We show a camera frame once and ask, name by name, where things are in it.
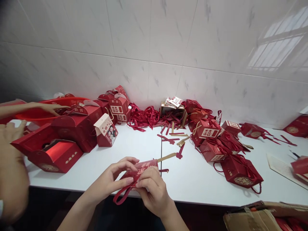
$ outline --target red plastic bowl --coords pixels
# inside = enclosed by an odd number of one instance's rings
[[[39,103],[46,103],[46,104],[59,104],[62,106],[72,106],[77,103],[83,103],[84,100],[87,98],[82,97],[67,97],[67,98],[57,98],[57,99],[50,99],[40,101]],[[33,108],[27,110],[23,113],[16,114],[15,117],[20,120],[26,120],[29,122],[33,122],[38,126],[43,126],[46,123],[51,123],[56,116],[46,112],[40,108]]]

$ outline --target tile grout line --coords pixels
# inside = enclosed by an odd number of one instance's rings
[[[44,48],[44,49],[50,49],[50,50],[58,50],[58,51],[75,52],[75,53],[81,53],[81,54],[87,54],[87,55],[96,55],[96,56],[104,56],[104,57],[111,57],[111,58],[129,59],[129,60],[142,61],[142,62],[149,62],[149,63],[158,63],[158,64],[165,64],[165,65],[189,67],[189,68],[203,69],[203,70],[208,70],[208,71],[216,71],[216,72],[223,72],[223,73],[230,73],[230,74],[247,75],[247,76],[251,76],[251,77],[260,77],[260,78],[265,78],[265,79],[273,79],[273,80],[281,80],[281,81],[298,82],[298,83],[308,84],[308,82],[301,82],[301,81],[294,81],[294,80],[284,80],[284,79],[278,79],[278,78],[272,78],[272,77],[266,77],[266,76],[260,76],[260,75],[245,74],[245,73],[237,73],[237,72],[228,72],[228,71],[215,70],[215,69],[207,69],[207,68],[201,68],[201,67],[191,67],[191,66],[185,66],[185,65],[177,65],[177,64],[168,64],[168,63],[152,62],[152,61],[146,61],[146,60],[140,60],[140,59],[131,59],[131,58],[118,57],[118,56],[108,56],[108,55],[92,54],[92,53],[86,53],[86,52],[80,52],[80,51],[61,50],[61,49],[56,49],[56,48],[40,47],[40,46],[33,46],[33,45],[25,45],[25,44],[12,43],[12,42],[5,42],[5,41],[2,41],[2,43],[14,44],[14,45],[20,45],[20,46],[38,47],[38,48]]]

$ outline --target marble tile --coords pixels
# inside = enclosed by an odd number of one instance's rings
[[[105,1],[20,0],[20,3],[38,35],[36,46],[114,55]]]
[[[149,62],[115,58],[117,74],[131,102],[139,108],[147,108],[149,85]]]
[[[96,99],[119,83],[114,57],[15,44],[10,47],[46,97],[62,92]]]
[[[106,0],[116,57],[149,59],[150,0]]]
[[[272,77],[267,73],[253,72],[251,68],[257,65],[252,59],[258,59],[262,55],[270,59],[266,55],[270,53],[274,55],[276,66],[291,51],[290,47],[297,43],[298,38],[291,42],[286,39],[288,33],[278,37],[264,37],[267,31],[274,33],[278,29],[277,23],[285,20],[291,13],[295,2],[295,0],[232,2],[199,0],[184,65]],[[262,53],[273,41],[274,44],[283,44],[277,45],[274,50],[267,48],[266,53]],[[271,65],[272,63],[265,62],[263,66]]]
[[[183,65],[197,0],[151,1],[150,61]]]
[[[0,1],[0,41],[38,45],[38,37],[19,0]]]
[[[159,110],[161,101],[176,95],[181,71],[182,66],[149,62],[149,106]]]
[[[176,95],[222,110],[223,120],[283,128],[308,102],[308,84],[183,67]]]
[[[0,43],[0,89],[15,94],[42,93],[7,43]]]

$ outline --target red ribbon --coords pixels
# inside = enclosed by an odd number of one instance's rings
[[[145,132],[142,127],[149,126],[153,129],[153,126],[158,123],[159,111],[155,110],[153,106],[147,107],[144,111],[141,111],[136,104],[130,103],[129,105],[132,107],[132,114],[127,125],[134,130]]]

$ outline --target red paper box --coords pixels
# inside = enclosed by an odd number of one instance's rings
[[[193,112],[190,114],[190,119],[194,121],[195,123],[198,123],[199,119],[201,118],[209,118],[209,116],[212,114],[212,110],[209,109],[200,109],[200,108],[194,108]]]
[[[228,182],[244,188],[251,188],[263,181],[251,161],[243,155],[228,155],[221,162],[221,167]]]
[[[308,183],[308,158],[291,163],[294,174]]]
[[[308,136],[308,115],[301,115],[283,129],[292,136]]]
[[[95,124],[97,143],[99,147],[111,147],[118,131],[108,114],[104,114]]]
[[[221,126],[225,131],[237,136],[242,130],[239,124],[226,120]]]
[[[217,138],[221,131],[221,126],[217,124],[216,120],[199,119],[199,122],[194,129],[191,139],[196,147],[199,147],[206,138]]]
[[[128,111],[128,101],[121,94],[115,94],[115,97],[109,100],[109,106],[114,115],[125,115]]]
[[[249,123],[244,123],[241,127],[242,134],[244,136],[253,138],[253,139],[258,139],[259,136],[261,136],[265,130],[258,125],[255,124],[249,124]]]
[[[52,128],[59,134],[61,139],[74,141],[83,152],[90,152],[97,145],[93,126],[97,111],[93,111],[92,116],[90,116],[86,114],[87,110],[82,106],[73,105],[71,110],[66,112],[68,115],[63,115],[53,120]]]
[[[45,124],[11,144],[46,172],[67,173],[83,155],[75,142],[60,140],[51,124]]]
[[[132,110],[128,109],[127,113],[125,115],[115,115],[117,117],[117,120],[119,122],[127,122],[129,121],[129,118],[131,117]]]
[[[187,113],[192,113],[194,108],[202,108],[202,106],[196,100],[187,99],[185,108]]]
[[[219,162],[231,154],[230,150],[224,147],[220,140],[213,138],[204,140],[199,149],[206,162]]]
[[[224,133],[217,139],[219,139],[223,145],[232,152],[233,155],[243,151],[243,146],[241,143],[239,143],[237,139],[228,131],[224,131]]]
[[[109,115],[109,117],[111,118],[113,124],[116,125],[116,123],[118,122],[118,119],[117,119],[116,115],[113,115],[111,113],[110,107],[109,107],[109,101],[103,101],[103,100],[100,100],[100,99],[96,99],[96,100],[93,100],[93,101],[100,106],[100,108],[102,109],[103,114],[106,113],[106,114]]]
[[[127,177],[133,177],[133,178],[134,178],[134,181],[133,181],[133,183],[131,183],[130,185],[128,185],[128,186],[126,186],[125,188],[122,188],[120,191],[118,191],[117,194],[115,195],[115,197],[113,198],[113,202],[116,203],[117,205],[122,204],[122,203],[125,201],[125,199],[127,198],[129,191],[130,191],[132,188],[135,188],[135,187],[136,187],[137,180],[139,179],[139,177],[141,176],[141,174],[142,174],[147,168],[149,168],[150,166],[156,166],[156,167],[158,167],[157,160],[154,159],[154,160],[149,160],[149,161],[137,163],[137,164],[135,164],[135,167],[137,168],[137,172],[132,172],[132,171],[127,171],[127,172],[125,172],[124,175],[121,177],[121,179],[124,179],[124,178],[127,178]],[[126,191],[126,192],[125,192],[123,198],[122,198],[120,201],[117,201],[118,197],[119,197],[119,196],[121,195],[121,193],[123,193],[124,191]]]

